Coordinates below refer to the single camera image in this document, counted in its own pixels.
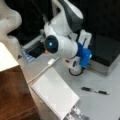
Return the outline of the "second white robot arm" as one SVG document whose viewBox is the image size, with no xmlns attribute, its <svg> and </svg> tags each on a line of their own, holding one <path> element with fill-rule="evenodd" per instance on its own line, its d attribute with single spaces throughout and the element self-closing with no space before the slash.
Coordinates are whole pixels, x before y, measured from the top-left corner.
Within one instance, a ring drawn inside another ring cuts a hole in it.
<svg viewBox="0 0 120 120">
<path fill-rule="evenodd" d="M 5 0 L 0 0 L 0 42 L 8 48 L 16 60 L 22 58 L 21 47 L 18 39 L 9 33 L 17 29 L 21 23 L 20 14 L 11 9 Z"/>
</svg>

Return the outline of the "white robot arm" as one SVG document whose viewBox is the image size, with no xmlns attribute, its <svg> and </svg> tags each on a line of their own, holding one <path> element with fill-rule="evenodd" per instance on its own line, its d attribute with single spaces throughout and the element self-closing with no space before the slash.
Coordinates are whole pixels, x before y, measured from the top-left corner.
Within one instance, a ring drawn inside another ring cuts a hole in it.
<svg viewBox="0 0 120 120">
<path fill-rule="evenodd" d="M 63 58 L 68 68 L 86 68 L 92 56 L 92 34 L 82 28 L 83 14 L 69 0 L 52 0 L 60 9 L 44 26 L 45 49 Z"/>
</svg>

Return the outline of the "white and blue gripper body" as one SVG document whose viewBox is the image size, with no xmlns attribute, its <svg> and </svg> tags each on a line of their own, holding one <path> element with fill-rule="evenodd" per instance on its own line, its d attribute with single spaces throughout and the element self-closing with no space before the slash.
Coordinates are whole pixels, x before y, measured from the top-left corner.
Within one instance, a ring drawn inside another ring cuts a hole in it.
<svg viewBox="0 0 120 120">
<path fill-rule="evenodd" d="M 81 67 L 86 67 L 92 57 L 91 50 L 88 48 L 92 34 L 86 32 L 85 30 L 80 31 L 80 36 L 78 38 L 78 51 L 77 54 L 69 59 L 64 58 L 63 64 L 69 69 L 79 70 Z"/>
</svg>

